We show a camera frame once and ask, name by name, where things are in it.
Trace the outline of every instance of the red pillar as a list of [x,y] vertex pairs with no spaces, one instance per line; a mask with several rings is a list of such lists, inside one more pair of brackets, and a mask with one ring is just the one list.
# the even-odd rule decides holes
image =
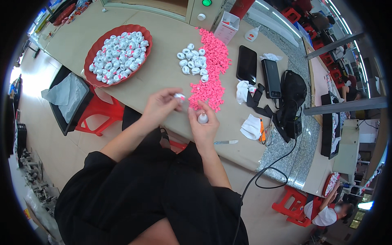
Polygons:
[[230,10],[230,13],[242,20],[242,18],[245,16],[246,12],[248,12],[254,1],[255,0],[236,0]]

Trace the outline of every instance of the pink plastic piece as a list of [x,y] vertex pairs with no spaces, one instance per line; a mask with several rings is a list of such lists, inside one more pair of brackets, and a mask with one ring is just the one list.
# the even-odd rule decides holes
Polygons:
[[214,34],[205,30],[200,29],[199,34],[201,35],[201,42],[204,44],[199,49],[205,50],[207,70],[209,79],[206,83],[199,81],[199,84],[190,84],[191,93],[194,93],[189,98],[189,107],[193,107],[195,110],[201,109],[197,103],[198,100],[207,101],[208,105],[215,110],[217,113],[220,111],[219,105],[224,103],[222,96],[225,93],[225,88],[222,87],[219,80],[220,73],[224,74],[228,69],[229,54],[226,45],[219,39],[214,37]]

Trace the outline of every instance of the black smartphone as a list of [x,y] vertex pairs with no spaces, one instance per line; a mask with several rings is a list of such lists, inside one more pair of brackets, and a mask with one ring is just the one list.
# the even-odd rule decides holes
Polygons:
[[257,54],[253,50],[241,45],[238,54],[237,78],[256,84]]

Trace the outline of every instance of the black bag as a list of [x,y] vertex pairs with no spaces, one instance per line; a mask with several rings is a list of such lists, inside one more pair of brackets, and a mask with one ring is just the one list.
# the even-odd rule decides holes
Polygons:
[[293,132],[295,132],[297,136],[301,134],[301,131],[299,129],[295,130],[294,127],[298,127],[298,123],[299,127],[301,127],[300,117],[298,120],[296,114],[298,109],[305,102],[307,88],[303,78],[290,70],[286,70],[283,73],[280,81],[280,88],[282,97],[279,99],[279,109],[276,113],[273,113],[268,105],[264,109],[258,107],[259,100],[264,90],[264,86],[261,84],[258,84],[258,88],[253,97],[248,92],[247,105],[252,107],[258,114],[271,118],[280,135],[288,143],[291,138],[294,138]]

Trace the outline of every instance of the green button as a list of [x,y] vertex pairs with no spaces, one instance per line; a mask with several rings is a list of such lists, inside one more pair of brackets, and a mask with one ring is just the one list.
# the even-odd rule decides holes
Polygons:
[[211,1],[211,0],[203,0],[201,3],[202,3],[204,6],[210,6],[210,5],[212,4],[212,1]]

